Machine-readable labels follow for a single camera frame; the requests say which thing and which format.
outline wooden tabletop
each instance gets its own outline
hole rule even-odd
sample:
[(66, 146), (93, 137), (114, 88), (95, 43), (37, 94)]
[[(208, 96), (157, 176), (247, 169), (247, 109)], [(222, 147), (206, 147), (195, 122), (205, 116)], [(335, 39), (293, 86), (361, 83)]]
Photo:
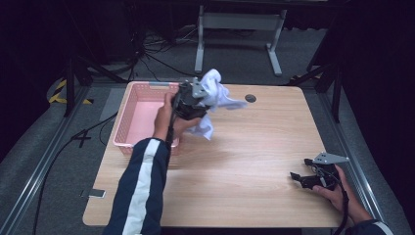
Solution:
[[(167, 173), (162, 226), (338, 227), (342, 221), (327, 200), (302, 189), (290, 171), (312, 175), (303, 159), (324, 146), (303, 93), (296, 87), (227, 85), (230, 97), (256, 97), (242, 110), (209, 112), (210, 141), (185, 133)], [(118, 181), (129, 156), (109, 142), (83, 221), (106, 225)]]

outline white stripe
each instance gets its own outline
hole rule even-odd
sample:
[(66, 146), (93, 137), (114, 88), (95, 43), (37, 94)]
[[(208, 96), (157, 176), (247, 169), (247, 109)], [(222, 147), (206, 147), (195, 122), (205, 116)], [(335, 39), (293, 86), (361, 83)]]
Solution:
[(153, 159), (160, 141), (151, 139), (144, 153), (143, 163), (140, 167), (137, 185), (128, 209), (128, 217), (124, 224), (123, 235), (140, 234), (146, 216), (146, 204), (150, 195)]
[(391, 230), (383, 222), (378, 221), (374, 224), (377, 225), (378, 227), (380, 227), (382, 229), (382, 231), (385, 232), (386, 235), (393, 235)]

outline gray carpet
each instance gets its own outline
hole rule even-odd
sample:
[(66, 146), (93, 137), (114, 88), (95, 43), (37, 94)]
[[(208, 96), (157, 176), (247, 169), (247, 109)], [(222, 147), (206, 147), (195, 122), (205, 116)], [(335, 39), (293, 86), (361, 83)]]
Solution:
[[(267, 38), (270, 38), (269, 33), (213, 31), (207, 35), (202, 73), (210, 69), (217, 69), (222, 75), (223, 84), (284, 84), (293, 75), (306, 73), (305, 68), (324, 34), (324, 30), (284, 30), (277, 46), (277, 56), (283, 75), (276, 77), (264, 49), (264, 43), (267, 42)], [(165, 52), (150, 55), (180, 71), (193, 73), (196, 48), (197, 44), (194, 41), (188, 41)], [(156, 80), (157, 78), (176, 81), (191, 77), (189, 74), (183, 74), (166, 67), (152, 58), (143, 58), (143, 61), (140, 61), (135, 67), (134, 77), (137, 80)], [(122, 65), (112, 65), (108, 68), (118, 67), (122, 67)], [(128, 78), (129, 71), (120, 74), (120, 76)], [(303, 88), (325, 148), (329, 153), (343, 155), (342, 143), (330, 124), (330, 117), (324, 113), (321, 95), (308, 88), (313, 84), (314, 81), (308, 81), (300, 87)], [(86, 98), (93, 99), (94, 103), (80, 105), (62, 138), (62, 143), (69, 141), (74, 134), (82, 129), (112, 115), (117, 110), (122, 96), (119, 88), (124, 87), (125, 85), (115, 84), (106, 77), (95, 77), (94, 83), (86, 95)], [(5, 161), (0, 164), (0, 224), (6, 221), (26, 182), (47, 150), (63, 119), (64, 112), (64, 104), (52, 104), (51, 108), (27, 131)], [(412, 234), (399, 202), (377, 169), (365, 145), (344, 93), (342, 94), (340, 120), (339, 128), (344, 132), (347, 147), (360, 163), (380, 205), (385, 223), (390, 226), (394, 234)], [(106, 125), (92, 129), (87, 134), (91, 139), (86, 140), (81, 148), (80, 141), (75, 140), (59, 154), (45, 184), (37, 223), (37, 234), (79, 235), (100, 234), (102, 232), (102, 227), (89, 227), (82, 223), (87, 199), (79, 195), (82, 190), (90, 189), (94, 183), (104, 154), (105, 143), (108, 142), (113, 124), (110, 121)], [(24, 216), (17, 221), (18, 226), (14, 234), (32, 233), (38, 195), (39, 193), (34, 197), (27, 211), (23, 211)], [(304, 235), (330, 234), (330, 232), (330, 229), (327, 228), (304, 228), (302, 230)]]

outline striped sleeve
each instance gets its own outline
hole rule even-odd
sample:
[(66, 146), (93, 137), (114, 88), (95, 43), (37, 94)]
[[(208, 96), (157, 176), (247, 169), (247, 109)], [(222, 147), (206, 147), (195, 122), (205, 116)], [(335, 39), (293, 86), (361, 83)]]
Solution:
[(115, 193), (109, 224), (103, 234), (160, 234), (162, 191), (168, 150), (158, 139), (134, 146), (130, 162)]
[(347, 230), (348, 235), (393, 235), (392, 231), (381, 221), (371, 219), (360, 222)]

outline pink plastic basket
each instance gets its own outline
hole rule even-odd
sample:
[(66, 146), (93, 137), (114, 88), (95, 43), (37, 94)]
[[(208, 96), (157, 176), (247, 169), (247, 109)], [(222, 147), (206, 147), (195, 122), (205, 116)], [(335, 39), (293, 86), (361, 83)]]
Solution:
[[(153, 135), (154, 120), (159, 107), (164, 103), (164, 94), (176, 93), (178, 86), (179, 84), (174, 82), (148, 81), (133, 81), (127, 85), (127, 99), (121, 106), (120, 120), (113, 141), (123, 154), (131, 155), (138, 141)], [(172, 155), (177, 152), (178, 143), (178, 138), (173, 141)]]

